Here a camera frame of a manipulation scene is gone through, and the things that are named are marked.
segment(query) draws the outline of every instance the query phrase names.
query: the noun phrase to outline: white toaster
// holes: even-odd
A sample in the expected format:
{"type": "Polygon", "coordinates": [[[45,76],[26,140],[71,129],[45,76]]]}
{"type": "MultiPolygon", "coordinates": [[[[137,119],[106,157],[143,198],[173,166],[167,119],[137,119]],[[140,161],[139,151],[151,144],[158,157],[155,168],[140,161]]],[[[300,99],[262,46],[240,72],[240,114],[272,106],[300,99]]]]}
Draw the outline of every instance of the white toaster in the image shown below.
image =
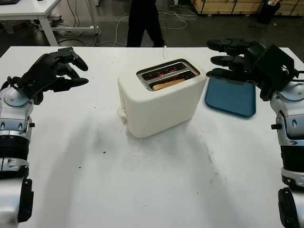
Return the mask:
{"type": "Polygon", "coordinates": [[[205,83],[206,73],[185,59],[121,75],[117,113],[135,137],[156,134],[194,115],[205,83]]]}

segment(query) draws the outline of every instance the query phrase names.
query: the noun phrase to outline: black pants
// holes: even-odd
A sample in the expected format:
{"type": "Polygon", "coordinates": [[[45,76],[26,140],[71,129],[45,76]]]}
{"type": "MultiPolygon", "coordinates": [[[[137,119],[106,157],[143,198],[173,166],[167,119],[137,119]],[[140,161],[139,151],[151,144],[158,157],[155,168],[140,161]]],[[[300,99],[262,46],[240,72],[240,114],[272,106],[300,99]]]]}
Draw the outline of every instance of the black pants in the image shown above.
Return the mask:
{"type": "Polygon", "coordinates": [[[164,45],[155,2],[156,0],[132,1],[127,47],[140,47],[145,30],[153,41],[154,47],[164,45]]]}

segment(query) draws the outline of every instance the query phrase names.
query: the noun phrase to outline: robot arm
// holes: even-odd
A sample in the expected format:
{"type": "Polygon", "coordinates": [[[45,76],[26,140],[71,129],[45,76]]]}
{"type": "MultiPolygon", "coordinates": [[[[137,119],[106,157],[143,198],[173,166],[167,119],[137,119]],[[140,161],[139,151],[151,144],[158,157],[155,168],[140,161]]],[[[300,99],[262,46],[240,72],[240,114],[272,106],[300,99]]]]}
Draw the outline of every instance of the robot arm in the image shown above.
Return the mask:
{"type": "Polygon", "coordinates": [[[27,158],[35,127],[30,118],[33,105],[43,101],[47,90],[67,91],[88,82],[69,63],[88,70],[71,47],[63,48],[41,56],[21,78],[8,77],[0,90],[0,228],[15,228],[32,214],[34,192],[27,179],[27,158]]]}
{"type": "Polygon", "coordinates": [[[207,46],[228,56],[212,57],[215,68],[208,77],[229,83],[253,83],[261,89],[263,101],[270,101],[276,113],[272,129],[277,130],[283,168],[279,190],[279,211],[283,226],[304,228],[304,83],[294,68],[294,60],[275,45],[243,39],[210,40],[207,46]]]}

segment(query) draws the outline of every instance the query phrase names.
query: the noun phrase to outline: concrete floor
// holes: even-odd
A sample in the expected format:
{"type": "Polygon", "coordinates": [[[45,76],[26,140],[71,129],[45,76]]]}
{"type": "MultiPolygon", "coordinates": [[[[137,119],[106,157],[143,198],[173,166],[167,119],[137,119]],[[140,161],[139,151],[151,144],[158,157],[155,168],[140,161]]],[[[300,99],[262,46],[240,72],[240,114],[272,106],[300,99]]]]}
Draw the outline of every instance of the concrete floor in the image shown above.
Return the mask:
{"type": "MultiPolygon", "coordinates": [[[[72,8],[75,8],[75,0],[69,0],[72,8]]],[[[173,8],[171,0],[157,0],[158,9],[161,12],[175,11],[177,13],[190,14],[181,8],[173,8]]],[[[183,5],[191,5],[190,0],[180,0],[183,5]]],[[[101,0],[100,6],[95,8],[96,20],[102,32],[98,43],[115,40],[115,26],[117,22],[128,15],[131,0],[101,0]]],[[[63,20],[60,23],[74,24],[73,16],[69,10],[67,0],[62,0],[56,7],[55,12],[60,13],[63,20]]],[[[89,12],[85,1],[78,0],[77,13],[80,26],[91,25],[89,12]]],[[[289,47],[299,58],[304,61],[304,19],[294,17],[275,17],[268,25],[257,23],[255,16],[220,16],[212,17],[199,15],[197,19],[190,17],[187,27],[184,29],[162,29],[163,37],[168,47],[205,47],[206,41],[212,38],[245,38],[247,40],[262,41],[266,45],[275,44],[280,47],[289,47]]],[[[185,24],[174,15],[160,17],[161,27],[181,28],[185,24]]],[[[47,46],[48,42],[43,32],[38,31],[30,24],[15,26],[15,34],[6,34],[0,28],[0,56],[10,46],[47,46]]],[[[128,20],[123,20],[118,27],[117,42],[126,43],[128,31],[128,20]]],[[[66,38],[56,33],[58,41],[66,38]]],[[[89,44],[94,41],[94,35],[85,33],[76,38],[89,44]]],[[[78,41],[66,41],[61,46],[83,46],[78,41]]],[[[143,37],[142,47],[152,47],[147,34],[143,37]]]]}

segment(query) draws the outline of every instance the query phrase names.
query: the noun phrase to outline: white table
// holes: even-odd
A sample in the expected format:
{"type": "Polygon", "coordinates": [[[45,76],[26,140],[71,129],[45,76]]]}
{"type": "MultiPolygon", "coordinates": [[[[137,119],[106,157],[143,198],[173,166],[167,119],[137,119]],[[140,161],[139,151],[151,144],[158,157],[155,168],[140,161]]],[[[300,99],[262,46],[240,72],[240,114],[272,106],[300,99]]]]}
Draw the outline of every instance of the white table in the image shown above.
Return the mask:
{"type": "Polygon", "coordinates": [[[95,11],[91,0],[88,0],[89,10],[92,12],[93,26],[88,28],[51,27],[47,16],[61,0],[21,0],[13,5],[0,5],[0,21],[2,20],[34,20],[38,19],[46,34],[50,46],[58,46],[53,31],[93,31],[98,34],[98,26],[95,22],[95,11]]]}
{"type": "Polygon", "coordinates": [[[51,46],[58,46],[52,28],[48,22],[48,14],[61,0],[21,0],[13,5],[0,6],[1,20],[34,20],[38,19],[51,46]]]}
{"type": "MultiPolygon", "coordinates": [[[[0,81],[21,76],[40,55],[55,50],[11,47],[0,58],[0,81]]],[[[75,48],[89,66],[88,72],[76,71],[90,82],[47,92],[34,108],[28,156],[34,209],[21,228],[282,227],[282,161],[270,129],[276,115],[258,90],[257,113],[250,119],[207,108],[204,92],[190,121],[162,133],[136,139],[122,125],[117,78],[125,69],[186,58],[208,71],[214,67],[209,58],[218,54],[207,48],[167,50],[163,59],[162,48],[75,48]]]]}

